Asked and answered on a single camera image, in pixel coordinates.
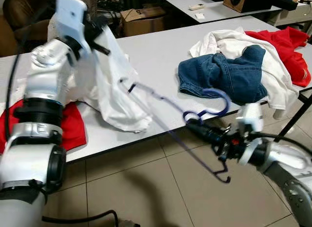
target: denim jacket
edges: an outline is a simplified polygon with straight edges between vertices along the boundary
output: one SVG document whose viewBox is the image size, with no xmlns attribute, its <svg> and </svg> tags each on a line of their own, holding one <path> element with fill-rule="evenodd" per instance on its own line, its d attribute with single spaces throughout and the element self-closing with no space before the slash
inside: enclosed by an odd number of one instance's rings
<svg viewBox="0 0 312 227">
<path fill-rule="evenodd" d="M 226 92 L 237 104 L 254 103 L 267 95 L 261 84 L 265 49 L 259 45 L 245 48 L 241 57 L 231 60 L 223 54 L 203 55 L 179 64 L 179 90 L 201 98 L 217 98 L 204 94 L 205 88 Z"/>
</svg>

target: cardboard box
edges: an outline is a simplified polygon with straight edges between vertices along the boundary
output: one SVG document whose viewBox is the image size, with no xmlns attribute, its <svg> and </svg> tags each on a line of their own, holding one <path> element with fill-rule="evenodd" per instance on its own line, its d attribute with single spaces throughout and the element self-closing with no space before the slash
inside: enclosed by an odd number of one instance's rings
<svg viewBox="0 0 312 227">
<path fill-rule="evenodd" d="M 125 36 L 134 36 L 165 30 L 166 12 L 159 6 L 130 9 L 121 12 Z"/>
</svg>

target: table leg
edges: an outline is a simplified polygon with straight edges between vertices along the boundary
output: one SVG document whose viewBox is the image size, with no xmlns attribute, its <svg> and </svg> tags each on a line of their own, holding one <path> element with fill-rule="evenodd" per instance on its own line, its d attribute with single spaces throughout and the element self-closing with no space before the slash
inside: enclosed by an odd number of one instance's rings
<svg viewBox="0 0 312 227">
<path fill-rule="evenodd" d="M 312 94 L 309 98 L 306 98 L 303 94 L 299 94 L 299 100 L 302 101 L 304 104 L 303 106 L 297 111 L 297 113 L 292 117 L 292 119 L 288 122 L 288 124 L 282 129 L 279 133 L 279 136 L 285 136 L 286 133 L 294 126 L 294 124 L 301 118 L 301 116 L 309 109 L 312 105 Z"/>
</svg>

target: power cord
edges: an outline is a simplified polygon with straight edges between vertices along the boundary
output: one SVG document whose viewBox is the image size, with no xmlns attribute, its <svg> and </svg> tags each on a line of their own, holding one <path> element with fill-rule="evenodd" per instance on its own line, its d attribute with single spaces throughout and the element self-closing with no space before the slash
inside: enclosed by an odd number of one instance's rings
<svg viewBox="0 0 312 227">
<path fill-rule="evenodd" d="M 279 135 L 274 135 L 274 134 L 268 134 L 268 133 L 253 133 L 250 134 L 250 137 L 255 139 L 255 138 L 275 138 L 275 139 L 279 139 L 279 140 L 283 140 L 283 141 L 287 141 L 289 143 L 292 143 L 298 147 L 300 147 L 301 149 L 303 149 L 305 152 L 307 152 L 309 155 L 312 156 L 312 151 L 309 150 L 307 147 L 305 147 L 304 145 L 302 145 L 301 143 L 287 138 L 287 137 L 283 137 L 283 136 L 279 136 Z"/>
<path fill-rule="evenodd" d="M 30 22 L 27 23 L 28 25 L 32 25 L 34 24 L 38 18 L 49 8 L 49 5 L 45 5 L 43 8 L 39 9 L 34 16 L 30 19 Z M 5 116 L 4 116 L 4 132 L 5 132 L 5 138 L 6 141 L 9 140 L 11 133 L 10 133 L 10 127 L 9 127 L 9 107 L 10 107 L 10 97 L 11 97 L 11 91 L 12 91 L 12 85 L 13 85 L 13 80 L 14 80 L 14 74 L 16 72 L 16 68 L 20 59 L 20 54 L 22 52 L 22 48 L 24 47 L 27 38 L 30 34 L 31 29 L 29 28 L 23 35 L 21 43 L 18 45 L 17 47 L 17 55 L 14 59 L 14 63 L 11 69 L 11 73 L 10 73 L 10 77 L 9 77 L 9 83 L 8 83 L 8 87 L 7 87 L 7 92 L 6 92 L 6 102 L 5 102 Z M 44 190 L 42 189 L 42 187 L 39 187 L 35 184 L 34 180 L 30 180 L 29 182 L 29 186 L 31 187 L 35 187 L 38 188 L 38 190 L 40 192 L 42 192 L 44 194 L 45 199 L 47 199 L 47 194 L 44 192 Z M 119 223 L 118 223 L 118 216 L 116 214 L 116 212 L 114 210 L 109 210 L 107 212 L 104 212 L 100 215 L 96 215 L 96 216 L 92 216 L 92 217 L 88 217 L 88 218 L 82 218 L 82 219 L 72 219 L 72 220 L 66 220 L 66 219 L 56 219 L 56 218 L 50 218 L 50 217 L 46 217 L 43 216 L 42 220 L 44 222 L 50 222 L 50 223 L 55 223 L 55 224 L 76 224 L 76 223 L 83 223 L 83 222 L 88 222 L 88 221 L 93 221 L 99 218 L 102 218 L 104 216 L 107 216 L 109 214 L 113 214 L 114 215 L 114 219 L 115 219 L 115 226 L 118 227 Z"/>
</svg>

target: pile of clothes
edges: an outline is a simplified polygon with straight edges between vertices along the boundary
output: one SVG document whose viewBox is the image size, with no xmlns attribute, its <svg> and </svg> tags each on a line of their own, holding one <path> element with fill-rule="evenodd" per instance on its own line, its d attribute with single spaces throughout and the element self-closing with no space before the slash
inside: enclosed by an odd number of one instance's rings
<svg viewBox="0 0 312 227">
<path fill-rule="evenodd" d="M 308 38 L 291 27 L 277 32 L 210 32 L 190 49 L 193 58 L 179 64 L 179 90 L 215 98 L 202 90 L 218 88 L 240 105 L 267 96 L 269 107 L 276 109 L 273 117 L 279 119 L 298 97 L 293 84 L 305 87 L 311 81 L 302 54 L 294 51 Z"/>
</svg>

